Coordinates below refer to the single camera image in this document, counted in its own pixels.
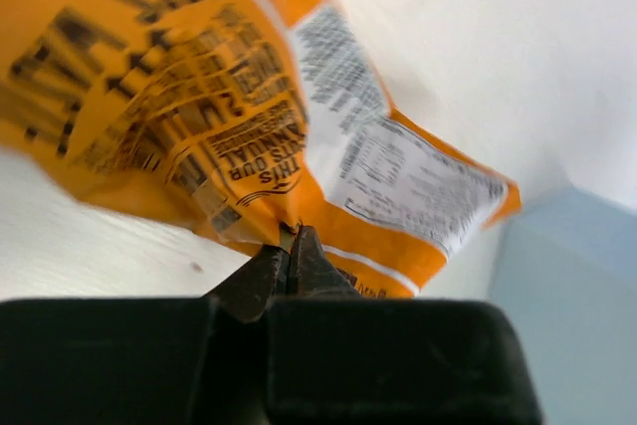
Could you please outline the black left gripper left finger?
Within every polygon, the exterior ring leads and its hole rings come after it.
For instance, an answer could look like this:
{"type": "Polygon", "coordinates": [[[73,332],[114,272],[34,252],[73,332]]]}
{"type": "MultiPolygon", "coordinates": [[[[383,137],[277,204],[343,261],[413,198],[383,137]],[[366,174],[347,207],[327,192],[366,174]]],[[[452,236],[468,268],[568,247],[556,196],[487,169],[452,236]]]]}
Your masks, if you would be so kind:
{"type": "Polygon", "coordinates": [[[200,297],[1,305],[5,424],[263,424],[255,321],[286,252],[264,247],[200,297]]]}

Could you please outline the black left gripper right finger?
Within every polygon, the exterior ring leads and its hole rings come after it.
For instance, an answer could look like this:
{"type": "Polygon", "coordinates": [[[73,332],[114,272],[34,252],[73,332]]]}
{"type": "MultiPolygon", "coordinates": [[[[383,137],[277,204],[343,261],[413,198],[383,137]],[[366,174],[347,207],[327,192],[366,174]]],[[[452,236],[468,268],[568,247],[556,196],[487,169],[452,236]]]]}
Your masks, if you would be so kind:
{"type": "Polygon", "coordinates": [[[301,228],[266,310],[275,424],[538,424],[519,338],[485,302],[367,299],[301,228]]]}

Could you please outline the orange chip bag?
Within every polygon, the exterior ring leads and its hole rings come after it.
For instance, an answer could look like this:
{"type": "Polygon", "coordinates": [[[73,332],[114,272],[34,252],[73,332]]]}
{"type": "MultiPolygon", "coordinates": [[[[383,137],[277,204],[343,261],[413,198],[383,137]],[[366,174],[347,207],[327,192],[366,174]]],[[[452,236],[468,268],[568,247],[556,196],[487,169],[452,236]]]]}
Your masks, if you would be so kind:
{"type": "Polygon", "coordinates": [[[398,110],[333,0],[1,0],[1,143],[241,252],[312,226],[377,298],[522,204],[398,110]]]}

